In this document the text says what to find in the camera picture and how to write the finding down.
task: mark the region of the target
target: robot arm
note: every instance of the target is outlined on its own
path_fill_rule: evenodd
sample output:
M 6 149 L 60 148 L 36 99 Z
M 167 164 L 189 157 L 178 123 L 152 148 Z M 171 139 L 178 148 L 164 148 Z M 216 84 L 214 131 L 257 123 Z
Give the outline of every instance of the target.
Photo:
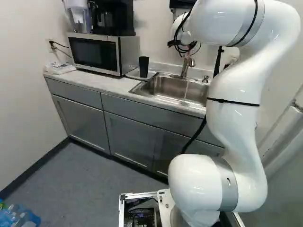
M 224 144 L 225 155 L 184 154 L 169 166 L 171 195 L 193 227 L 201 226 L 210 211 L 250 212 L 264 203 L 267 180 L 255 142 L 257 110 L 265 80 L 294 45 L 301 22 L 294 8 L 275 0 L 198 0 L 183 28 L 187 34 L 179 38 L 184 42 L 240 50 L 237 62 L 213 79 L 208 94 L 207 125 Z

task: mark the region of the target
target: microwave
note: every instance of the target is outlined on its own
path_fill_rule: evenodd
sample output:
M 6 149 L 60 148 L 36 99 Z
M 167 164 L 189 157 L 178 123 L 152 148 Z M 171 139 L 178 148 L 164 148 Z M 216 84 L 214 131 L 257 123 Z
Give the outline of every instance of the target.
M 68 33 L 76 68 L 121 77 L 139 67 L 140 38 Z

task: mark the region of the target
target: black strap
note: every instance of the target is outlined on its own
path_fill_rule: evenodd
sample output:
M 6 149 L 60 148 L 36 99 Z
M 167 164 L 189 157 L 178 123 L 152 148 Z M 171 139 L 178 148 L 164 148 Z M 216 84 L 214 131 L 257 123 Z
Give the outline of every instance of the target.
M 245 37 L 247 36 L 247 34 L 250 32 L 252 26 L 254 25 L 255 21 L 256 21 L 256 17 L 257 17 L 257 13 L 258 13 L 258 0 L 254 0 L 255 4 L 256 4 L 256 9 L 255 9 L 255 14 L 254 14 L 254 18 L 252 19 L 252 22 L 250 24 L 250 27 L 248 28 L 247 32 L 245 33 L 245 35 L 238 41 L 236 42 L 234 45 L 232 46 L 235 46 L 235 45 L 238 45 L 240 42 L 242 42 Z
M 236 102 L 236 101 L 225 100 L 225 99 L 222 99 L 222 98 L 209 98 L 208 97 L 207 99 L 215 101 L 215 102 L 219 102 L 219 103 L 231 103 L 231 104 L 237 104 L 237 105 L 260 106 L 260 104 Z

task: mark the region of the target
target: drawer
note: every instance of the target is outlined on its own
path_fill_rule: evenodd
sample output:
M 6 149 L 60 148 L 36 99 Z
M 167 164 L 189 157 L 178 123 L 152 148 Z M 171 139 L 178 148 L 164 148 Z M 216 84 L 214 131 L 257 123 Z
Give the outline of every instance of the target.
M 187 137 L 192 137 L 201 125 L 202 119 L 133 102 L 127 99 L 101 94 L 104 110 L 138 122 L 156 126 Z M 223 144 L 209 131 L 207 125 L 197 138 L 217 146 Z
M 100 93 L 57 80 L 45 78 L 52 94 L 61 96 L 97 109 L 102 108 Z

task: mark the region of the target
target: sink basin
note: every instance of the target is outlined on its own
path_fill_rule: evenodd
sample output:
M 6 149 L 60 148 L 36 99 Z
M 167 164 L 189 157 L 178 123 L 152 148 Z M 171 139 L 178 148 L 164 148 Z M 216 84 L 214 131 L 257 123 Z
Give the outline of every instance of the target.
M 152 97 L 163 102 L 205 109 L 208 84 L 194 79 L 177 79 L 158 74 L 134 87 L 130 93 Z

